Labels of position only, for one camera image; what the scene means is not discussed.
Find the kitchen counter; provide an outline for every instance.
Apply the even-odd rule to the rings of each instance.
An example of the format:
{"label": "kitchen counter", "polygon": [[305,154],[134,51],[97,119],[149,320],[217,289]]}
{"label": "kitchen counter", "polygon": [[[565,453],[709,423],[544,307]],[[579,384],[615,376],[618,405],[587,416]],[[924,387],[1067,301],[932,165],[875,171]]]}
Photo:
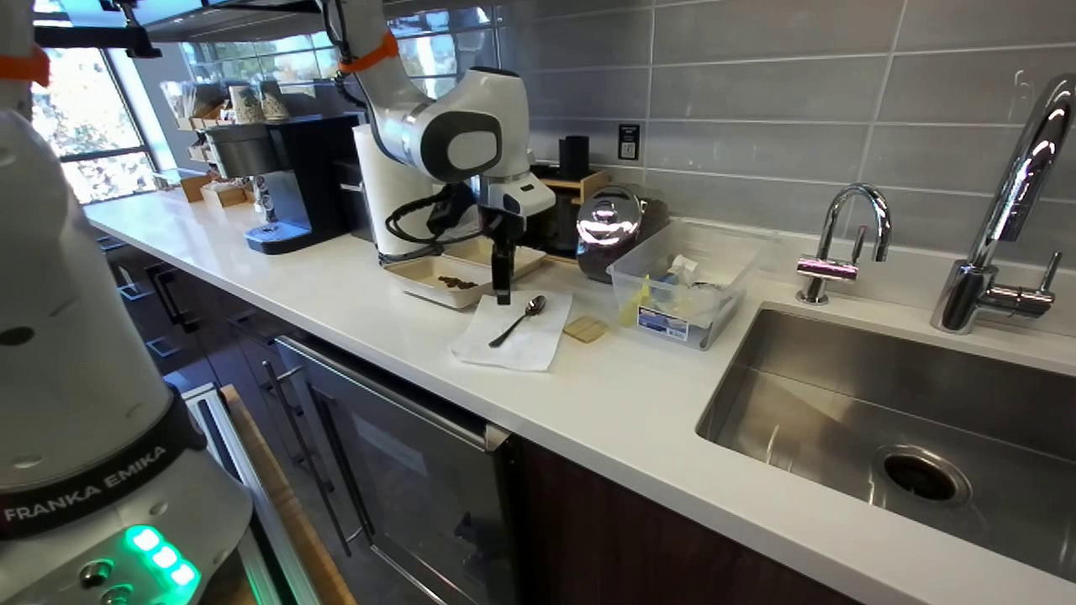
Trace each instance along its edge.
{"label": "kitchen counter", "polygon": [[[365,238],[255,256],[241,238],[255,225],[254,208],[189,203],[178,192],[91,203],[88,219],[850,598],[1076,600],[1072,580],[696,435],[696,420],[765,307],[1076,376],[1072,271],[1056,280],[1058,307],[1046,320],[979,322],[969,335],[948,335],[927,317],[951,256],[891,248],[891,261],[865,261],[856,289],[835,289],[828,307],[805,307],[789,257],[813,248],[813,238],[776,236],[775,257],[705,354],[615,330],[599,342],[563,338],[552,373],[512,373],[452,358],[468,317],[405,295]],[[1041,271],[1014,265],[1004,274],[1035,282]],[[522,282],[529,285],[577,292],[573,317],[612,308],[612,292],[587,282],[573,261],[547,261]]]}

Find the chrome faucet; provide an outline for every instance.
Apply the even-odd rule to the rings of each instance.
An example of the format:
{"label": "chrome faucet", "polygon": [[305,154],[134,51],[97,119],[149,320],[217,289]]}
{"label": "chrome faucet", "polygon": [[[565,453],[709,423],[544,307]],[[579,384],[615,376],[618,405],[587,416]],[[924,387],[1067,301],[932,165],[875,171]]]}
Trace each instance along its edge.
{"label": "chrome faucet", "polygon": [[869,228],[859,233],[856,238],[856,248],[850,248],[850,261],[835,261],[832,257],[832,242],[835,242],[835,233],[837,233],[837,219],[840,219],[840,208],[850,200],[850,199],[862,199],[871,203],[875,210],[875,261],[886,261],[886,251],[887,251],[887,236],[895,233],[895,214],[886,200],[886,193],[871,186],[848,186],[835,193],[835,200],[828,203],[828,219],[825,219],[825,228],[820,228],[820,242],[819,242],[819,256],[805,256],[798,257],[798,271],[807,274],[807,285],[802,289],[802,298],[819,307],[819,301],[828,301],[828,292],[825,292],[825,282],[856,282],[859,280],[859,261],[862,261],[862,251],[865,251],[865,238],[869,238]]}
{"label": "chrome faucet", "polygon": [[996,282],[999,268],[991,265],[999,242],[1016,242],[1025,214],[1033,210],[1046,178],[1064,152],[1076,109],[1076,75],[1056,77],[1028,124],[1020,135],[1007,178],[996,192],[996,200],[987,210],[987,220],[972,242],[972,251],[959,257],[943,289],[935,327],[965,331],[979,308],[999,308],[1014,317],[1043,317],[1053,307],[1051,282],[1064,261],[1056,251],[1046,280],[1035,289]]}

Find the electrical outlet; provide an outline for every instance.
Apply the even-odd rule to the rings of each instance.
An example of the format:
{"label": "electrical outlet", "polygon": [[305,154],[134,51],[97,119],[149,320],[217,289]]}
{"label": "electrical outlet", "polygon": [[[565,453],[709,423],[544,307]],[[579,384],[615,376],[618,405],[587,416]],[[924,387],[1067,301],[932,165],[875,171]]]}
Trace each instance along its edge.
{"label": "electrical outlet", "polygon": [[638,136],[643,128],[638,124],[615,124],[615,159],[621,160],[638,160]]}

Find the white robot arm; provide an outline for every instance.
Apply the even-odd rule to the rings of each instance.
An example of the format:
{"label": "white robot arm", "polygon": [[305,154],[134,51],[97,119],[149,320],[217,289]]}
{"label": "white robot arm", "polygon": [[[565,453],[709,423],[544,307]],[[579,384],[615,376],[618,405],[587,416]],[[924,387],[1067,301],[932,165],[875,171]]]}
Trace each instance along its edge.
{"label": "white robot arm", "polygon": [[556,203],[529,165],[529,93],[518,75],[471,71],[448,96],[432,99],[399,65],[381,0],[325,0],[329,31],[370,99],[378,145],[395,160],[468,186],[495,238],[495,292],[512,298],[515,242],[526,219]]}
{"label": "white robot arm", "polygon": [[[120,592],[181,600],[247,533],[248,498],[191,434],[61,160],[28,124],[30,80],[44,75],[30,0],[5,0],[0,600],[69,605]],[[152,561],[126,551],[126,533],[142,526],[156,546],[178,543],[166,574],[142,574]]]}

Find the espresso machine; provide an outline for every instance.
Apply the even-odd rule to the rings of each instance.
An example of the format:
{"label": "espresso machine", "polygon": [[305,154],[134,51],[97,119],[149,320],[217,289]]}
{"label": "espresso machine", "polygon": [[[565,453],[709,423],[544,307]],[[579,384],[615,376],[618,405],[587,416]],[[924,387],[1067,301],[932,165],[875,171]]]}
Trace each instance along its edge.
{"label": "espresso machine", "polygon": [[291,118],[275,124],[225,124],[207,131],[221,178],[247,178],[262,225],[248,248],[279,256],[357,233],[357,192],[339,187],[357,171],[357,118]]}

